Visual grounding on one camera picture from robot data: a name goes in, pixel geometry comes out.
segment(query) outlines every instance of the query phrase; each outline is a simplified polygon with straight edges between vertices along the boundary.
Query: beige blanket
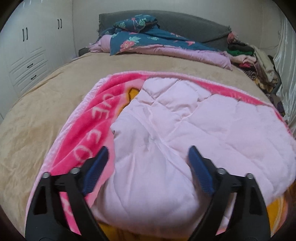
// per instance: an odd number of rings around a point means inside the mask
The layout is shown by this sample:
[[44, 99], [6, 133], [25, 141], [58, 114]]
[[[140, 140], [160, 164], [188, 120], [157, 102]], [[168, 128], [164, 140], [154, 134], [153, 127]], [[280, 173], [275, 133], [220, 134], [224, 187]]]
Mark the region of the beige blanket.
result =
[[0, 205], [21, 234], [36, 175], [66, 120], [97, 81], [128, 70], [184, 73], [231, 85], [268, 101], [235, 67], [229, 71], [167, 56], [88, 53], [59, 68], [26, 93], [0, 125]]

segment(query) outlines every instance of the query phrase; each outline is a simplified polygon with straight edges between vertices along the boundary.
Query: white sheer curtain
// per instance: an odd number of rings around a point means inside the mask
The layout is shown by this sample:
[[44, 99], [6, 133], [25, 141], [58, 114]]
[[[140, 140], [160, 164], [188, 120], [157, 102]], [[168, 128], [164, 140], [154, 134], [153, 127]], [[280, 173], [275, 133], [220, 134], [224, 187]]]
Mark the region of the white sheer curtain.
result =
[[288, 120], [288, 125], [296, 137], [296, 33], [284, 14], [282, 36], [274, 64], [282, 80], [277, 95], [283, 102], [285, 119]]

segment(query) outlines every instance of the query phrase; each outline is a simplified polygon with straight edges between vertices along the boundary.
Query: headboard cover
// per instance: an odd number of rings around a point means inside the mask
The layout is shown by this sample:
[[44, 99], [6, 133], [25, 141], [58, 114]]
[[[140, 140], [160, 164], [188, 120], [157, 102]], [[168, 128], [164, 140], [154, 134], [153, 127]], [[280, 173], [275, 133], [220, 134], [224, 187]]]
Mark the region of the headboard cover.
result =
[[99, 32], [112, 27], [120, 20], [131, 18], [137, 14], [148, 14], [157, 18], [160, 29], [181, 35], [196, 42], [205, 43], [222, 51], [227, 49], [227, 37], [230, 26], [178, 12], [159, 10], [131, 10], [99, 15]]

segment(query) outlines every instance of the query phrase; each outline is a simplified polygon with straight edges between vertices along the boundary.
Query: silver bolt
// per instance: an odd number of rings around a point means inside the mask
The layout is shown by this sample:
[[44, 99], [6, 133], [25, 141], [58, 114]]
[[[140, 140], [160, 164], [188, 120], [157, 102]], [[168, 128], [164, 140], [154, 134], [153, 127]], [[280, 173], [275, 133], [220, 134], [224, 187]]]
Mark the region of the silver bolt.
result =
[[42, 178], [48, 178], [48, 177], [50, 177], [50, 173], [49, 172], [43, 173]]
[[80, 172], [80, 168], [79, 168], [79, 167], [75, 167], [75, 168], [73, 168], [73, 169], [70, 171], [71, 174], [77, 174], [77, 173], [79, 173], [79, 172]]
[[224, 168], [219, 168], [219, 169], [217, 170], [217, 172], [218, 172], [219, 174], [222, 174], [222, 175], [226, 174], [226, 171], [225, 171]]
[[254, 179], [254, 175], [251, 174], [251, 173], [248, 173], [248, 174], [246, 175], [246, 177], [249, 178], [249, 179]]

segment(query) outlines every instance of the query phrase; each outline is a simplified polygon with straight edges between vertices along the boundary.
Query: wardrobe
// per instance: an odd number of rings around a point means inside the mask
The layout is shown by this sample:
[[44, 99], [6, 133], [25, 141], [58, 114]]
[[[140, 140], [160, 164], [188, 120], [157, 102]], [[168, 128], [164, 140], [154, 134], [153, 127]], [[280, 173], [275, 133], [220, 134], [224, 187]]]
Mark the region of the wardrobe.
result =
[[76, 57], [72, 0], [24, 0], [0, 32], [0, 123], [25, 92]]

